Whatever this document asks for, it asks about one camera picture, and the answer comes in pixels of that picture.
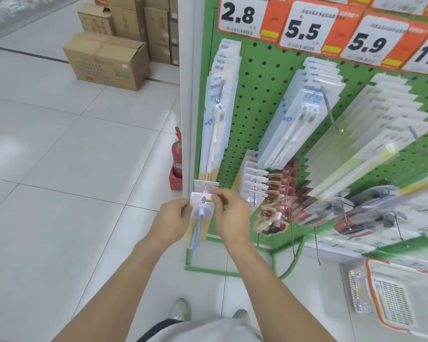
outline shoe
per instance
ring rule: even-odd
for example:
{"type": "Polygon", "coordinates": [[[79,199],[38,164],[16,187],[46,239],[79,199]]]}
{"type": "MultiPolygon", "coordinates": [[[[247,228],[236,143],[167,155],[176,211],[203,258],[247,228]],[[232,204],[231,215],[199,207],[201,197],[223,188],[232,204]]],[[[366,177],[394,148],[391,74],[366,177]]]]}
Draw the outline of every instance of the shoe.
{"type": "Polygon", "coordinates": [[[190,320],[190,306],[188,305],[187,300],[179,299],[173,304],[170,314],[168,315],[170,319],[176,319],[180,322],[187,322],[190,320]]]}
{"type": "Polygon", "coordinates": [[[249,317],[249,313],[247,313],[246,310],[238,310],[238,311],[236,311],[236,313],[233,315],[233,318],[240,319],[246,325],[250,325],[251,324],[251,318],[249,317]]]}

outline forearm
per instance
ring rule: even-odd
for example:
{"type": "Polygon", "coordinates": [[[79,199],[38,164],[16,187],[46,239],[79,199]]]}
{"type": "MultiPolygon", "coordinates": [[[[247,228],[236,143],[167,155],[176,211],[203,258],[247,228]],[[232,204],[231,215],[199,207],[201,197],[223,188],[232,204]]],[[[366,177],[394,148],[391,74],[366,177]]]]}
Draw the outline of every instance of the forearm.
{"type": "Polygon", "coordinates": [[[53,342],[125,341],[155,264],[166,247],[139,241],[130,256],[53,342]]]}
{"type": "Polygon", "coordinates": [[[227,247],[251,299],[267,342],[335,341],[295,298],[250,242],[227,247]]]}

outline red fire extinguisher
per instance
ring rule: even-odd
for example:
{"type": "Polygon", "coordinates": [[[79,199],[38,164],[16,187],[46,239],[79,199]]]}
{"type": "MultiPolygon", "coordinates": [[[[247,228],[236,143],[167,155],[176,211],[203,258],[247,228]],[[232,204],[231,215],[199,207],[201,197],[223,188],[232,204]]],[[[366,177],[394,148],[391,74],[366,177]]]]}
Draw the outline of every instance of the red fire extinguisher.
{"type": "Polygon", "coordinates": [[[179,127],[175,127],[177,141],[171,147],[173,153],[173,169],[174,175],[178,178],[183,177],[183,148],[182,148],[182,135],[179,127]]]}

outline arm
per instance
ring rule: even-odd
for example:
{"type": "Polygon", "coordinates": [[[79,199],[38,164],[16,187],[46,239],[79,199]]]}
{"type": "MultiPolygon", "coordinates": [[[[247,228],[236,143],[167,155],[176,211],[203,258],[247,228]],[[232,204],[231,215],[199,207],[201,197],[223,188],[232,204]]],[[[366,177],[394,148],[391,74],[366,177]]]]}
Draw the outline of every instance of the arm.
{"type": "Polygon", "coordinates": [[[189,203],[181,198],[160,207],[146,237],[53,342],[126,340],[155,264],[188,228],[189,203]]]}
{"type": "Polygon", "coordinates": [[[252,245],[249,204],[227,189],[212,193],[217,231],[241,274],[265,341],[288,341],[291,337],[301,342],[335,342],[252,245]]]}

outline blue toothbrush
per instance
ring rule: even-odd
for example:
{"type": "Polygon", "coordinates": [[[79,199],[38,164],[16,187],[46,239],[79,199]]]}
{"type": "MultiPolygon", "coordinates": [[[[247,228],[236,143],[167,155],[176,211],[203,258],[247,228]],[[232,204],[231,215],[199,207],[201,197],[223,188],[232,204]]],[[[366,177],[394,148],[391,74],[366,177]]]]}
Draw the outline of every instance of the blue toothbrush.
{"type": "Polygon", "coordinates": [[[192,242],[190,243],[190,249],[197,247],[198,236],[200,235],[201,229],[201,220],[204,218],[204,207],[200,207],[197,225],[194,229],[194,234],[192,236],[192,242]]]}

